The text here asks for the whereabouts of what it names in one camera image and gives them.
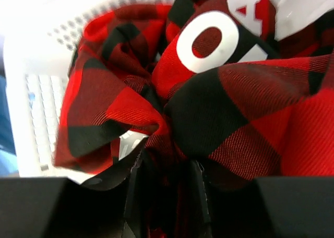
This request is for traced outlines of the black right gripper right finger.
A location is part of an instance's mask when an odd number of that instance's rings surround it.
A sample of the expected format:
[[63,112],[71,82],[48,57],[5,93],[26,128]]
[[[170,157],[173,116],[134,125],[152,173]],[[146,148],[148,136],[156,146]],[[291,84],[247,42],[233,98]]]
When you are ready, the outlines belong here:
[[333,237],[333,177],[258,177],[190,162],[199,237]]

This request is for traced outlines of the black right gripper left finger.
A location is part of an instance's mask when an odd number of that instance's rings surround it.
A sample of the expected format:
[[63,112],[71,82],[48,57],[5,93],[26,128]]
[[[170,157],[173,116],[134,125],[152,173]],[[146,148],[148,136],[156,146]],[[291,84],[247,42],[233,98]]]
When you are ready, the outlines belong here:
[[82,184],[65,177],[2,178],[1,237],[145,237],[134,151]]

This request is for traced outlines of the red black plaid shirt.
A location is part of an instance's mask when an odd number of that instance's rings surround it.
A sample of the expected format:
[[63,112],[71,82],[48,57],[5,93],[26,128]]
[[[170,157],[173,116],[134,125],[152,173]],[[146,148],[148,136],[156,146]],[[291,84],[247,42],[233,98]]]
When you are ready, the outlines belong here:
[[134,4],[87,24],[69,69],[56,166],[97,174],[120,136],[163,193],[153,236],[194,237],[183,163],[211,161],[237,188],[263,176],[333,175],[333,11],[275,40],[270,0]]

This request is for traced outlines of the light blue shirt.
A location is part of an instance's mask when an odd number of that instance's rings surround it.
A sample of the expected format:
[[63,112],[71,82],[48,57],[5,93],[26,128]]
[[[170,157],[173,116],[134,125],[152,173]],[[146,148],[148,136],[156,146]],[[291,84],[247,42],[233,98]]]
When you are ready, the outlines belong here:
[[1,176],[17,172],[17,156],[6,96],[6,80],[1,76]]

